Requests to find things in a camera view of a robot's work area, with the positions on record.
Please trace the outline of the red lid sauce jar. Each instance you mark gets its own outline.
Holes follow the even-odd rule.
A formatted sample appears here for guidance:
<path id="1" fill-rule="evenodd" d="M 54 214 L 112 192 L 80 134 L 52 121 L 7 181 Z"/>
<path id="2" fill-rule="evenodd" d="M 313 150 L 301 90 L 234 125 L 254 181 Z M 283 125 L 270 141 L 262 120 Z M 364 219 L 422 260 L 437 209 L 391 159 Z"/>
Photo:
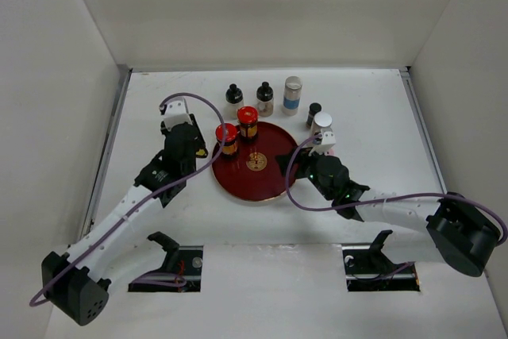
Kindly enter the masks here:
<path id="1" fill-rule="evenodd" d="M 258 133 L 258 111 L 253 106 L 243 106 L 237 111 L 239 132 L 245 141 L 254 141 Z"/>
<path id="2" fill-rule="evenodd" d="M 225 142 L 221 150 L 224 157 L 232 158 L 238 153 L 237 134 L 237 127 L 231 123 L 219 125 L 215 129 L 217 144 L 220 145 L 222 141 Z"/>

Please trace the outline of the silver lid spice jar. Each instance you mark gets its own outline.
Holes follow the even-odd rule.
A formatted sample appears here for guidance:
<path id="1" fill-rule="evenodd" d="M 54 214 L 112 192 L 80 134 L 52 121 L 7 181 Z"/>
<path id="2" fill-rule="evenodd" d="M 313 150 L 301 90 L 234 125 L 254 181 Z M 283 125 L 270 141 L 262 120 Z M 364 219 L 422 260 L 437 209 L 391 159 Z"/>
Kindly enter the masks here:
<path id="1" fill-rule="evenodd" d="M 314 136 L 321 132 L 322 129 L 328 129 L 333 123 L 333 119 L 330 114 L 321 111 L 314 115 L 312 120 L 310 135 Z"/>

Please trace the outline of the black cap pepper jar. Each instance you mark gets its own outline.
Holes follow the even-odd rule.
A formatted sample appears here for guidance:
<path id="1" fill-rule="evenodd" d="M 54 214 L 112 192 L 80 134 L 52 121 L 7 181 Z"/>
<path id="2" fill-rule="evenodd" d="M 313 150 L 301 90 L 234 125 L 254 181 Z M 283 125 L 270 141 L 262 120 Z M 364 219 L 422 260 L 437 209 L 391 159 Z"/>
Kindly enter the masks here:
<path id="1" fill-rule="evenodd" d="M 322 110 L 322 106 L 320 103 L 318 102 L 313 102 L 310 104 L 309 106 L 309 111 L 308 111 L 308 116 L 307 116 L 307 119 L 306 119 L 306 127 L 307 128 L 311 128 L 312 124 L 313 124 L 313 121 L 314 121 L 314 117 L 316 114 L 318 114 L 319 112 L 321 112 Z"/>

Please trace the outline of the black cap white salt bottle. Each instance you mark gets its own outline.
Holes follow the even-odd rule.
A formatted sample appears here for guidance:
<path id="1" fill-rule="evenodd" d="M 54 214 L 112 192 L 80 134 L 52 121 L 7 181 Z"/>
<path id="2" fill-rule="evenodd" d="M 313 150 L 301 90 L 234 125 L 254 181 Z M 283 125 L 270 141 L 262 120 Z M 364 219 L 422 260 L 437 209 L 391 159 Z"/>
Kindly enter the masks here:
<path id="1" fill-rule="evenodd" d="M 244 106 L 242 90 L 235 84 L 229 85 L 225 92 L 226 114 L 230 118 L 237 118 L 237 111 Z"/>

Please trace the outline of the black cap brown spice bottle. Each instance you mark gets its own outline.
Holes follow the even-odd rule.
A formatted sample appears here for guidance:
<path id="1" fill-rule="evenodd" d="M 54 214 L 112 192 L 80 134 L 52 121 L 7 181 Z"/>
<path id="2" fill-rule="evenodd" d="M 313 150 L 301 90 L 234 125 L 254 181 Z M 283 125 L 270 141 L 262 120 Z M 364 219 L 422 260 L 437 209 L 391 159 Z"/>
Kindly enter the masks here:
<path id="1" fill-rule="evenodd" d="M 274 109 L 274 92 L 269 82 L 262 82 L 256 91 L 256 108 L 261 117 L 269 117 Z"/>

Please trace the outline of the blue label silver lid jar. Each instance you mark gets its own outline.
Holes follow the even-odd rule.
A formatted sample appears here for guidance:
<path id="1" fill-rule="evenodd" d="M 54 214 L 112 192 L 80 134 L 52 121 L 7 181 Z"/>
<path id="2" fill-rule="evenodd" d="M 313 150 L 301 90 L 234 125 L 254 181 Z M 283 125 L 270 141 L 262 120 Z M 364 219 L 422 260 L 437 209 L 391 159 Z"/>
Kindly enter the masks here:
<path id="1" fill-rule="evenodd" d="M 287 116 L 298 112 L 302 93 L 302 80 L 298 76 L 286 78 L 283 92 L 282 110 Z"/>

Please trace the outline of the yellow label small bottle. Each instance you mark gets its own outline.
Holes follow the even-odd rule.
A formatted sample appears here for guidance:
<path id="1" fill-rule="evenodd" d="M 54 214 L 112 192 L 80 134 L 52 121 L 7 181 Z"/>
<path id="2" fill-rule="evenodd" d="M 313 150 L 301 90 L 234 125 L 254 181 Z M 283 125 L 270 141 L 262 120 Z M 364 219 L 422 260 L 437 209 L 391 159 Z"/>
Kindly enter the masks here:
<path id="1" fill-rule="evenodd" d="M 198 158 L 206 158 L 208 156 L 208 151 L 206 148 L 199 149 L 196 154 Z"/>

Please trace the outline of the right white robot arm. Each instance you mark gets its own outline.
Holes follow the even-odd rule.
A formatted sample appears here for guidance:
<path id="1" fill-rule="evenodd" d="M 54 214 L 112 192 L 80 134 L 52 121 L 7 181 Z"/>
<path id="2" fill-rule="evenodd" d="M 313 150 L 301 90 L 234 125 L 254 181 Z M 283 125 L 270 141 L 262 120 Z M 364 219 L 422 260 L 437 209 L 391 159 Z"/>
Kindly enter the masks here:
<path id="1" fill-rule="evenodd" d="M 507 239 L 504 222 L 494 223 L 493 212 L 460 194 L 379 193 L 351 180 L 339 158 L 309 148 L 294 148 L 275 159 L 286 181 L 308 179 L 342 218 L 390 226 L 368 250 L 368 263 L 377 272 L 395 264 L 442 262 L 478 277 Z"/>

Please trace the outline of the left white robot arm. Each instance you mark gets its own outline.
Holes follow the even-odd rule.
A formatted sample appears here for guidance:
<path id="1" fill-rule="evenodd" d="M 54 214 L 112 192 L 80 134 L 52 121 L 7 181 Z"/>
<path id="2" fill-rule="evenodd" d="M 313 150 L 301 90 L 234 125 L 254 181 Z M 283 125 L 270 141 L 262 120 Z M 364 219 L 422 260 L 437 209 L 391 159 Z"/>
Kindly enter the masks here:
<path id="1" fill-rule="evenodd" d="M 91 323 L 109 299 L 108 265 L 187 185 L 206 143 L 193 114 L 164 133 L 164 148 L 140 170 L 114 209 L 81 241 L 41 263 L 43 295 L 79 326 Z"/>

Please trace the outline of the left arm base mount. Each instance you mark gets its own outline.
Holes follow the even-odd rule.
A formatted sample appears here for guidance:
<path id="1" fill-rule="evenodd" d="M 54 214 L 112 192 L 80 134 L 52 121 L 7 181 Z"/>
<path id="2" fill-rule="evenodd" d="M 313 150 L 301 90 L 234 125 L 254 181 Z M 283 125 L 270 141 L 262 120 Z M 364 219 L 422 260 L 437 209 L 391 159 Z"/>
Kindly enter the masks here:
<path id="1" fill-rule="evenodd" d="M 181 245 L 165 233 L 148 237 L 154 265 L 146 267 L 129 285 L 130 293 L 194 293 L 202 286 L 204 247 Z"/>

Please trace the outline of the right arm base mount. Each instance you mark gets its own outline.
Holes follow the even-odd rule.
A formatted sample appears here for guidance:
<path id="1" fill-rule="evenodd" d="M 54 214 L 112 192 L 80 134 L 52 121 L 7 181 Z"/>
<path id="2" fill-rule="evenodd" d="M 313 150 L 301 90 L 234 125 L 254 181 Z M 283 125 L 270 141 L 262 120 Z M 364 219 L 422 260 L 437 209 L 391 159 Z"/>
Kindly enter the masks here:
<path id="1" fill-rule="evenodd" d="M 349 292 L 420 291 L 414 264 L 394 264 L 381 251 L 392 233 L 392 230 L 383 230 L 370 244 L 342 247 Z"/>

